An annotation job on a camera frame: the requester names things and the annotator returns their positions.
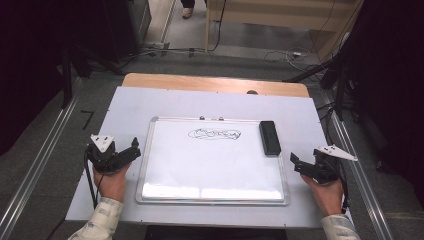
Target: black eraser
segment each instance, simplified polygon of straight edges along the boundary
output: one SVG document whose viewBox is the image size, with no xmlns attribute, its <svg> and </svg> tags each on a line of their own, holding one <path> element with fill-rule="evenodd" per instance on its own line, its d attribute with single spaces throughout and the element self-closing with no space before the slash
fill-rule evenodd
<svg viewBox="0 0 424 240">
<path fill-rule="evenodd" d="M 261 121 L 259 124 L 262 145 L 266 156 L 278 156 L 281 152 L 280 141 L 274 121 Z"/>
</svg>

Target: black cable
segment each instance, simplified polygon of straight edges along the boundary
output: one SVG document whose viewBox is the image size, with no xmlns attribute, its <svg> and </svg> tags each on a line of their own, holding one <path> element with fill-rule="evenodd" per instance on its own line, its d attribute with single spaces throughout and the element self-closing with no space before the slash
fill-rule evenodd
<svg viewBox="0 0 424 240">
<path fill-rule="evenodd" d="M 119 66 L 119 67 L 116 67 L 117 69 L 122 69 L 122 68 L 124 68 L 124 67 L 126 67 L 128 64 L 130 64 L 130 62 L 132 62 L 132 60 L 134 60 L 134 58 L 136 58 L 137 57 L 137 55 L 134 55 L 134 56 L 131 56 L 130 57 L 130 60 L 128 60 L 126 63 L 124 63 L 124 64 L 122 64 L 121 66 Z"/>
<path fill-rule="evenodd" d="M 90 65 L 90 68 L 91 68 L 91 70 L 93 70 L 95 72 L 106 72 L 106 71 L 109 70 L 107 68 L 101 68 L 101 67 L 97 67 L 97 66 L 94 66 L 94 65 Z"/>
<path fill-rule="evenodd" d="M 333 5 L 331 6 L 330 12 L 328 13 L 328 17 L 327 20 L 325 21 L 325 23 L 322 25 L 322 27 L 320 28 L 320 30 L 318 31 L 318 34 L 314 40 L 314 43 L 312 44 L 312 47 L 315 48 L 315 44 L 317 43 L 317 40 L 319 38 L 319 35 L 322 32 L 322 29 L 324 29 L 325 25 L 327 25 L 328 21 L 330 20 L 331 14 L 333 13 L 333 9 L 334 9 L 334 5 L 336 4 L 336 0 L 333 1 Z"/>
<path fill-rule="evenodd" d="M 98 200 L 98 195 L 99 195 L 99 188 L 100 188 L 100 184 L 102 183 L 102 181 L 103 181 L 103 177 L 105 176 L 105 173 L 103 173 L 102 174 L 102 177 L 100 178 L 100 181 L 99 181 L 99 184 L 98 184 L 98 186 L 97 186 L 97 192 L 96 192 L 96 202 L 98 202 L 97 200 Z"/>
<path fill-rule="evenodd" d="M 334 105 L 334 102 L 331 102 L 331 103 L 325 104 L 324 106 L 317 107 L 316 109 L 317 109 L 317 111 L 320 111 L 320 110 L 322 110 L 322 109 L 324 109 L 326 107 L 332 107 L 333 105 Z"/>
<path fill-rule="evenodd" d="M 340 39 L 340 37 L 341 37 L 341 35 L 344 33 L 344 31 L 346 30 L 346 28 L 347 28 L 347 26 L 348 26 L 348 24 L 350 23 L 350 21 L 352 20 L 352 18 L 353 18 L 353 16 L 355 16 L 355 13 L 359 10 L 359 6 L 361 6 L 361 4 L 358 4 L 357 6 L 356 6 L 356 8 L 355 8 L 355 10 L 352 12 L 352 14 L 350 15 L 350 18 L 349 18 L 349 20 L 346 22 L 346 24 L 345 24 L 345 26 L 343 27 L 343 29 L 342 29 L 342 31 L 340 31 L 340 34 L 339 34 L 339 36 L 337 37 L 337 39 Z M 327 53 L 327 55 L 325 55 L 325 57 L 323 57 L 322 59 L 326 59 L 328 56 L 330 56 L 330 54 L 332 54 L 333 53 L 333 51 L 334 51 L 334 49 L 335 49 L 335 47 L 337 47 L 337 45 L 336 46 L 333 46 L 332 48 L 331 48 L 331 51 L 329 52 L 329 53 Z"/>
<path fill-rule="evenodd" d="M 282 58 L 279 58 L 279 59 L 272 59 L 272 60 L 268 60 L 268 59 L 267 59 L 268 55 L 269 55 L 269 54 L 273 54 L 273 53 L 280 53 L 280 54 L 284 54 L 286 57 L 282 57 Z M 265 54 L 264 61 L 265 61 L 265 62 L 268 62 L 268 63 L 275 63 L 275 62 L 280 62 L 280 61 L 281 61 L 281 60 L 283 60 L 284 58 L 286 58 L 286 59 L 287 59 L 287 61 L 286 61 L 286 62 L 290 63 L 292 67 L 294 67 L 294 68 L 296 68 L 297 70 L 300 70 L 300 71 L 302 71 L 302 72 L 306 72 L 306 71 L 308 70 L 308 68 L 309 68 L 309 67 L 314 66 L 314 65 L 308 65 L 305 69 L 302 69 L 302 68 L 300 68 L 300 67 L 298 67 L 298 66 L 295 66 L 295 65 L 293 65 L 293 63 L 291 63 L 291 61 L 294 61 L 294 60 L 295 60 L 295 59 L 297 59 L 297 58 L 293 58 L 292 56 L 287 55 L 287 52 L 282 52 L 282 51 L 271 51 L 271 52 L 267 52 L 267 54 Z M 321 80 L 321 79 L 320 79 L 320 78 L 319 78 L 316 74 L 314 74 L 314 77 L 316 77 L 316 78 L 317 78 L 318 82 Z M 317 82 L 316 80 L 314 80 L 314 79 L 312 79 L 312 78 L 310 78 L 310 77 L 308 77 L 308 78 L 309 78 L 309 80 L 311 80 L 311 82 Z"/>
<path fill-rule="evenodd" d="M 338 165 L 339 166 L 343 166 L 342 165 L 342 163 L 340 162 L 340 160 L 338 159 L 337 160 L 338 161 Z M 339 178 L 339 180 L 340 180 L 340 182 L 342 183 L 342 187 L 343 187 L 343 192 L 344 192 L 344 195 L 345 195 L 345 199 L 344 199 L 344 201 L 343 201 L 343 203 L 342 203 L 342 208 L 341 208 L 341 210 L 342 210 L 342 213 L 343 214 L 345 214 L 346 213 L 346 210 L 347 210 L 347 208 L 349 207 L 349 190 L 348 190 L 348 188 L 347 188 L 347 182 L 346 182 L 346 179 L 344 179 L 341 175 L 340 175 L 340 170 L 338 171 L 338 170 L 336 170 L 336 169 L 334 169 L 334 167 L 333 166 L 331 166 L 331 164 L 329 164 L 328 162 L 326 162 L 326 161 L 322 161 L 323 163 L 325 163 L 326 165 L 327 165 L 327 167 L 329 167 L 331 170 L 333 170 L 333 172 L 337 175 L 337 177 Z"/>
<path fill-rule="evenodd" d="M 321 121 L 322 119 L 326 118 L 328 114 L 330 113 L 330 110 L 331 109 L 327 110 L 327 113 L 324 116 L 320 117 L 319 120 Z"/>
<path fill-rule="evenodd" d="M 334 112 L 334 108 L 331 108 L 329 110 L 329 114 L 327 115 L 326 121 L 325 121 L 327 137 L 328 137 L 328 140 L 330 141 L 330 145 L 333 145 L 334 144 L 334 141 L 331 138 L 331 134 L 330 134 L 330 120 L 331 120 L 331 117 L 333 115 L 333 112 Z"/>
<path fill-rule="evenodd" d="M 60 222 L 53 228 L 53 230 L 50 232 L 49 236 L 46 240 L 52 239 L 53 235 L 56 233 L 57 229 L 65 222 L 65 217 L 60 220 Z"/>
<path fill-rule="evenodd" d="M 215 47 L 210 50 L 211 52 L 215 51 L 215 49 L 218 47 L 219 42 L 221 41 L 221 24 L 222 24 L 222 18 L 224 17 L 225 12 L 225 5 L 227 5 L 227 0 L 224 0 L 224 6 L 222 7 L 221 17 L 219 19 L 219 26 L 218 26 L 218 40 L 216 41 Z"/>
<path fill-rule="evenodd" d="M 310 64 L 310 65 L 308 65 L 306 68 L 305 68 L 305 71 L 308 71 L 308 68 L 310 68 L 310 67 L 315 67 L 315 66 L 319 66 L 319 64 Z M 325 74 L 325 72 L 324 72 L 324 69 L 321 71 L 321 73 L 320 74 L 322 74 L 322 75 L 324 75 Z M 315 73 L 314 74 L 314 76 L 318 79 L 318 81 L 320 81 L 321 79 L 317 76 L 317 73 Z"/>
<path fill-rule="evenodd" d="M 149 47 L 149 48 L 145 48 L 145 52 L 141 52 L 137 56 L 144 55 L 146 52 L 150 52 L 149 50 L 170 51 L 170 52 L 172 52 L 172 51 L 187 51 L 187 52 L 189 52 L 190 50 L 195 50 L 195 51 L 199 51 L 199 52 L 202 52 L 202 53 L 205 52 L 204 48 L 155 48 L 155 47 Z"/>
<path fill-rule="evenodd" d="M 87 148 L 85 149 L 85 152 L 84 152 L 84 168 L 85 168 L 85 173 L 87 175 L 88 186 L 90 187 L 91 199 L 93 200 L 93 207 L 94 207 L 94 209 L 96 209 L 97 199 L 96 199 L 96 196 L 94 194 L 94 187 L 93 187 L 93 183 L 91 181 L 90 169 L 88 167 L 88 157 L 87 157 L 87 155 L 88 155 L 89 148 L 90 148 L 90 145 L 87 146 Z"/>
</svg>

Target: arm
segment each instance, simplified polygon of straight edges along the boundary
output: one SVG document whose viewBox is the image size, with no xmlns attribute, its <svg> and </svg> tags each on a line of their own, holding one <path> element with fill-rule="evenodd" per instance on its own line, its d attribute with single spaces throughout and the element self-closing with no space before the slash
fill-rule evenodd
<svg viewBox="0 0 424 240">
<path fill-rule="evenodd" d="M 91 219 L 69 240 L 111 240 L 124 207 L 125 174 L 130 164 L 112 175 L 103 175 L 93 168 L 94 183 L 102 198 Z"/>
<path fill-rule="evenodd" d="M 339 180 L 318 184 L 310 177 L 301 175 L 303 180 L 311 187 L 315 200 L 324 214 L 321 220 L 325 235 L 328 240 L 358 240 L 360 239 L 349 218 L 342 214 L 341 202 L 343 187 Z"/>
</svg>

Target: white sleeve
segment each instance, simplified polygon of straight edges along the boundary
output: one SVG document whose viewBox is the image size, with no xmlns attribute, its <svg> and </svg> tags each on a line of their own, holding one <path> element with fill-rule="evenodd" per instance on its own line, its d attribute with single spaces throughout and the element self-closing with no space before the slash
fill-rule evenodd
<svg viewBox="0 0 424 240">
<path fill-rule="evenodd" d="M 328 240 L 359 240 L 355 227 L 344 214 L 330 215 L 321 219 Z"/>
<path fill-rule="evenodd" d="M 112 240 L 124 204 L 101 198 L 91 219 L 68 240 Z"/>
</svg>

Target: shoe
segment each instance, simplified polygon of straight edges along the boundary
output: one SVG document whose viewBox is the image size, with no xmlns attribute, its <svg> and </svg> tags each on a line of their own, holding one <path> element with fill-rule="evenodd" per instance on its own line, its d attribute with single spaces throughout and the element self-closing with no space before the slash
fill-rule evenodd
<svg viewBox="0 0 424 240">
<path fill-rule="evenodd" d="M 187 19 L 189 17 L 191 17 L 191 14 L 193 13 L 193 8 L 184 8 L 183 9 L 183 13 L 181 14 L 181 16 L 184 19 Z"/>
</svg>

